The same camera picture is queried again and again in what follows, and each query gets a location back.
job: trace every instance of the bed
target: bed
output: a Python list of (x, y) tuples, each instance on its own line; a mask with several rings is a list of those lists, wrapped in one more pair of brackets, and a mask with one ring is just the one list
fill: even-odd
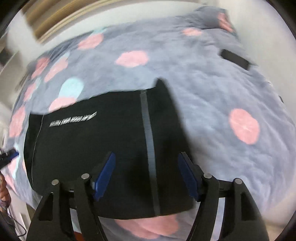
[[(23, 160), (30, 112), (46, 114), (109, 91), (152, 88), (159, 77), (167, 81), (195, 160), (205, 172), (222, 180), (242, 178), (262, 213), (288, 193), (295, 174), (296, 135), (285, 104), (246, 54), (227, 12), (197, 3), (176, 4), (183, 6), (177, 17), (106, 24), (68, 40), (65, 30), (64, 37), (61, 33), (48, 46), (66, 41), (29, 65), (6, 143), (20, 156), (2, 170), (23, 201), (36, 208), (41, 199), (30, 187)], [(249, 61), (249, 69), (222, 59), (223, 49)], [(163, 240), (186, 239), (196, 210), (174, 217), (171, 222), (177, 222), (178, 229), (162, 233)], [(218, 239), (222, 216), (223, 201), (213, 240)], [(114, 220), (101, 221), (114, 240), (126, 231), (135, 240), (155, 237), (120, 229)]]

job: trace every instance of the blue gripper pad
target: blue gripper pad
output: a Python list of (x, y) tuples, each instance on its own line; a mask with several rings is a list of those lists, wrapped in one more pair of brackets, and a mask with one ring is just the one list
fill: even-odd
[(11, 156), (9, 157), (10, 160), (12, 160), (13, 158), (16, 158), (19, 155), (19, 153), (16, 151), (13, 154), (11, 154)]
[(192, 170), (186, 163), (181, 153), (178, 155), (178, 167), (185, 182), (185, 185), (188, 189), (189, 195), (198, 202), (199, 195), (197, 180), (195, 179)]
[(95, 190), (94, 199), (96, 201), (98, 201), (101, 197), (103, 197), (103, 195), (107, 189), (112, 172), (115, 168), (115, 160), (116, 160), (116, 156), (112, 152), (110, 154), (105, 166), (103, 167), (101, 173), (99, 174), (98, 178), (96, 179), (96, 182), (94, 184), (94, 190)]

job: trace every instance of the black tag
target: black tag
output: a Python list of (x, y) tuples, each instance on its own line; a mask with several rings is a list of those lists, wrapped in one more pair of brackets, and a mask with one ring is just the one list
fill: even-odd
[(244, 58), (226, 50), (223, 49), (220, 56), (228, 61), (231, 61), (235, 64), (237, 64), (238, 66), (241, 66), (242, 68), (244, 68), (245, 70), (249, 70), (249, 66), (250, 66), (250, 62), (248, 60), (245, 60)]

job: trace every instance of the metal screw head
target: metal screw head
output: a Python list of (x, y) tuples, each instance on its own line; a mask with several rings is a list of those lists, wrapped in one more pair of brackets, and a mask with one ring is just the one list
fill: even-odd
[(84, 179), (84, 180), (85, 179), (88, 179), (89, 178), (89, 174), (88, 173), (84, 173), (84, 174), (81, 175), (81, 178)]
[(242, 180), (239, 179), (239, 178), (236, 178), (234, 181), (235, 181), (236, 184), (242, 184)]
[(57, 184), (59, 184), (59, 180), (58, 179), (54, 179), (53, 181), (52, 181), (52, 185), (57, 185)]
[(205, 173), (204, 178), (210, 179), (212, 178), (212, 175), (210, 173)]

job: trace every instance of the light blue polka dot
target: light blue polka dot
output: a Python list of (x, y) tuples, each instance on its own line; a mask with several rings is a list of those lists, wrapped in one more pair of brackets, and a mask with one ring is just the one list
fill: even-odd
[(104, 32), (106, 32), (107, 28), (106, 27), (103, 27), (103, 28), (98, 28), (98, 29), (95, 29), (92, 34), (102, 34)]
[[(14, 144), (13, 146), (18, 152), (20, 152), (20, 147), (18, 146), (17, 143)], [(21, 153), (15, 158), (16, 160), (16, 166), (15, 166), (15, 169), (13, 171), (13, 173), (11, 174), (12, 178), (15, 179), (16, 178), (16, 174), (17, 174), (17, 170), (18, 170), (18, 166), (19, 166), (19, 163), (20, 163), (20, 159), (21, 159)]]
[(38, 77), (38, 78), (35, 80), (35, 84), (36, 84), (36, 88), (35, 88), (35, 90), (39, 87), (40, 83), (41, 83), (41, 78)]
[(84, 84), (79, 78), (69, 78), (63, 83), (59, 92), (59, 97), (73, 97), (77, 99), (83, 88)]
[(70, 52), (68, 51), (68, 52), (66, 52), (65, 54), (63, 54), (63, 55), (59, 58), (59, 60), (62, 59), (62, 58), (69, 58), (69, 56), (70, 56)]

